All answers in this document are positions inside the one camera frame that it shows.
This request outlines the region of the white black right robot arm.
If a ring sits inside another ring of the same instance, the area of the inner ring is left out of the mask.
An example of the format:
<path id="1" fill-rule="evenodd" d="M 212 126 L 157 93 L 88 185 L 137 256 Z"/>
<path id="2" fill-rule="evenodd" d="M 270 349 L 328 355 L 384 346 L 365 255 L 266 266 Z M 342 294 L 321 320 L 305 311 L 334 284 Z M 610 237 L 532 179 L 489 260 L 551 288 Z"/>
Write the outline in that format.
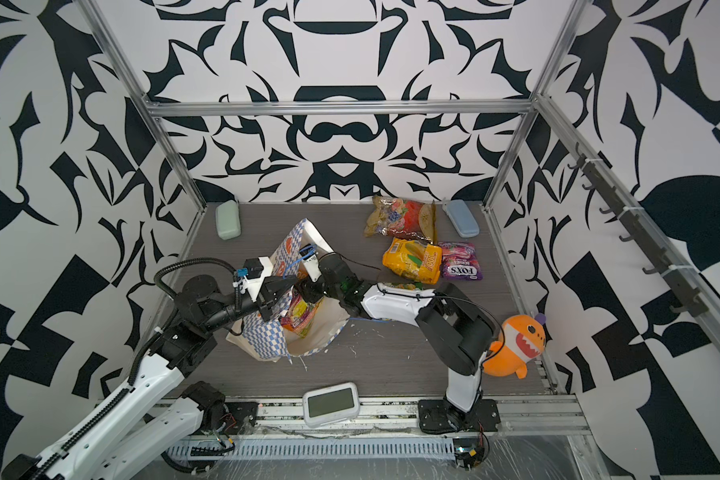
<path id="1" fill-rule="evenodd" d="M 495 316 L 452 283 L 411 289 L 362 279 L 337 252 L 311 254 L 302 264 L 309 278 L 300 292 L 308 299 L 335 300 L 352 318 L 418 327 L 448 369 L 441 415 L 454 431 L 477 418 L 482 366 L 489 347 L 501 339 Z"/>

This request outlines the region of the checkered paper bag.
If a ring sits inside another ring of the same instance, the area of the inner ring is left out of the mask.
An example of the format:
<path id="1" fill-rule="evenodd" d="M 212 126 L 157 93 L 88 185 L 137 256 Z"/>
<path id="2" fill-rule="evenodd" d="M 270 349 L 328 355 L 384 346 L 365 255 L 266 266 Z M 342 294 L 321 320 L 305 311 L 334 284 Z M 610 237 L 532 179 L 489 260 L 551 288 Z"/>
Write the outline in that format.
<path id="1" fill-rule="evenodd" d="M 274 276 L 310 280 L 318 272 L 317 261 L 333 249 L 308 219 L 298 222 L 275 252 L 264 258 L 265 271 Z M 275 303 L 273 319 L 254 313 L 243 319 L 242 332 L 225 340 L 257 361 L 276 362 L 316 354 L 335 340 L 349 321 L 339 302 L 327 297 L 308 300 L 291 287 Z"/>

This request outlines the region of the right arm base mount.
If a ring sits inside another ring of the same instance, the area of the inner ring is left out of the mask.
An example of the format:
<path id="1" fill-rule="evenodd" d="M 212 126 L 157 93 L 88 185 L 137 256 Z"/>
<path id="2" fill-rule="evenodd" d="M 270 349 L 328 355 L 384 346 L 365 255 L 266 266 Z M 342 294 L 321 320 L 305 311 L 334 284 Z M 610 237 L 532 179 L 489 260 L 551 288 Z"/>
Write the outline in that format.
<path id="1" fill-rule="evenodd" d="M 447 399 L 423 399 L 417 402 L 419 429 L 429 435 L 460 432 L 497 432 L 501 423 L 497 402 L 485 398 L 481 389 L 468 412 L 463 412 Z"/>

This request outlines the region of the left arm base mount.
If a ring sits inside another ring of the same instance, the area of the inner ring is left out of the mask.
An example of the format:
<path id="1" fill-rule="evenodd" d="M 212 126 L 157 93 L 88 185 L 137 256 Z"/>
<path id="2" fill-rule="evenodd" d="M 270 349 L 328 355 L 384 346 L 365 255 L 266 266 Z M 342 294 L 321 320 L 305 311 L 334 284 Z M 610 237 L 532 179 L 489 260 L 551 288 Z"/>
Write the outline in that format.
<path id="1" fill-rule="evenodd" d="M 197 404 L 200 424 L 194 434 L 216 432 L 236 435 L 257 422 L 258 402 L 227 401 L 220 391 L 204 381 L 188 386 L 179 398 L 190 399 Z"/>

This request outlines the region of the yellow snack bag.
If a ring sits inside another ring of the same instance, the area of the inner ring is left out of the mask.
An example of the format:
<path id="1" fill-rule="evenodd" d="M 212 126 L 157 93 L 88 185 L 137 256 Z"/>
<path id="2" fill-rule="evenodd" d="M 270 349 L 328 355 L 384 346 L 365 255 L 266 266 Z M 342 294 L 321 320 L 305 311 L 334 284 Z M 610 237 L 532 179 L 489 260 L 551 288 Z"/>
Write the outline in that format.
<path id="1" fill-rule="evenodd" d="M 442 258 L 438 245 L 395 238 L 383 254 L 382 265 L 400 277 L 433 285 L 440 280 Z"/>

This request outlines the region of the purple candy bag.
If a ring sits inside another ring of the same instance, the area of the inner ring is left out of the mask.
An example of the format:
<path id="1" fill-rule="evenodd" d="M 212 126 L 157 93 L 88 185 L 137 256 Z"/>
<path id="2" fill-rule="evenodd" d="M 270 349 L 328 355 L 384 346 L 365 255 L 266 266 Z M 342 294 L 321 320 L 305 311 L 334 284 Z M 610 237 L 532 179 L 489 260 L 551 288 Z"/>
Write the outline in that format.
<path id="1" fill-rule="evenodd" d="M 479 281 L 483 279 L 476 248 L 468 242 L 441 242 L 441 276 L 447 280 Z"/>

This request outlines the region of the gold fruit gummy bag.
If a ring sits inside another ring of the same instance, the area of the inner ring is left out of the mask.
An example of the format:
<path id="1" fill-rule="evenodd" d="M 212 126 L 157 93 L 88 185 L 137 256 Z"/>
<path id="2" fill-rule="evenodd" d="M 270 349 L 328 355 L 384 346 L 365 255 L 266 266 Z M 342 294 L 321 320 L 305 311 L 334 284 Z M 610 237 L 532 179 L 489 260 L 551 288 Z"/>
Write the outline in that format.
<path id="1" fill-rule="evenodd" d="M 382 235 L 404 240 L 437 242 L 436 205 L 396 197 L 374 196 L 374 211 L 366 220 L 364 236 Z"/>

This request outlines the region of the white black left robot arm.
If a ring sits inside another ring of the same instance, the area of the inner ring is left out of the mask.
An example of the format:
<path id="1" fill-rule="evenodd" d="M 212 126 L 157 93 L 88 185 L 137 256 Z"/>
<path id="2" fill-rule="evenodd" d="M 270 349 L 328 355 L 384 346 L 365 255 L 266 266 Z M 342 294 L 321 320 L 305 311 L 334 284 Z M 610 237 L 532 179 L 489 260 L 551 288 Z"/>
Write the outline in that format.
<path id="1" fill-rule="evenodd" d="M 206 382 L 187 387 L 153 420 L 144 418 L 216 347 L 216 331 L 253 314 L 274 319 L 278 303 L 297 282 L 294 275 L 248 280 L 226 262 L 220 265 L 233 277 L 228 295 L 210 275 L 191 278 L 177 292 L 163 280 L 170 270 L 159 270 L 154 282 L 174 309 L 138 351 L 124 382 L 40 454 L 15 457 L 1 478 L 130 479 L 182 438 L 219 428 L 225 397 Z"/>

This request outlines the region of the green Fox's candy bag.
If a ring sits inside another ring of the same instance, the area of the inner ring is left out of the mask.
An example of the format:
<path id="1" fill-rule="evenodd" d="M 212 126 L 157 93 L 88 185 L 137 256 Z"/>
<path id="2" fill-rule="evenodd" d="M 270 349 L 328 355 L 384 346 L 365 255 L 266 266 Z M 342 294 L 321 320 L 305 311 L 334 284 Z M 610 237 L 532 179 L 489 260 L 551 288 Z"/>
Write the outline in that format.
<path id="1" fill-rule="evenodd" d="M 426 287 L 420 283 L 383 283 L 382 285 L 385 288 L 394 288 L 406 291 L 420 291 L 426 289 Z"/>

